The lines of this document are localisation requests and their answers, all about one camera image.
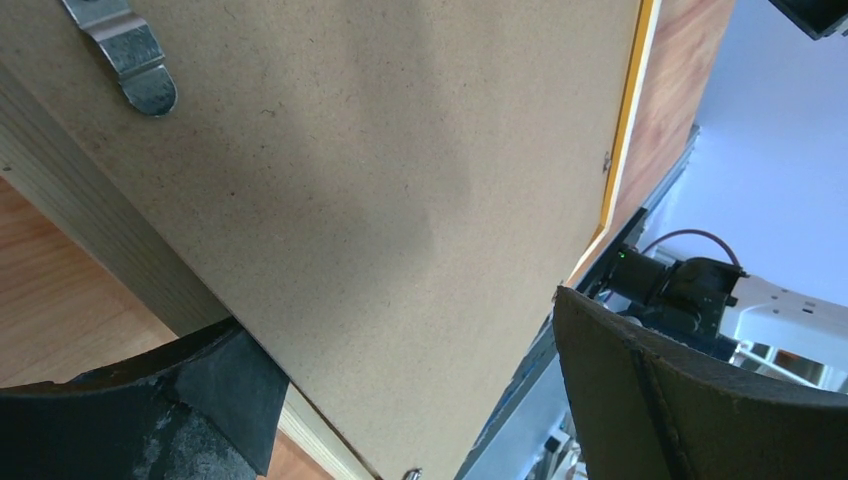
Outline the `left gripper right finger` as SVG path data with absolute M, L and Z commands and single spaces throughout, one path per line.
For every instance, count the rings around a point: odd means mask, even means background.
M 559 287 L 553 332 L 593 479 L 843 479 L 847 398 L 765 377 Z

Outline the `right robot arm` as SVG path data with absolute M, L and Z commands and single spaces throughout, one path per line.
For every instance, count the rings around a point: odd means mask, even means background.
M 593 270 L 586 295 L 617 296 L 622 316 L 736 367 L 847 391 L 847 309 L 695 257 L 658 261 L 625 245 Z

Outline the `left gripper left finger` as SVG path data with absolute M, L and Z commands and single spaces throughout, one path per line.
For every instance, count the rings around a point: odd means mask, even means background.
M 5 479 L 254 479 L 289 378 L 227 319 L 65 383 L 1 392 Z

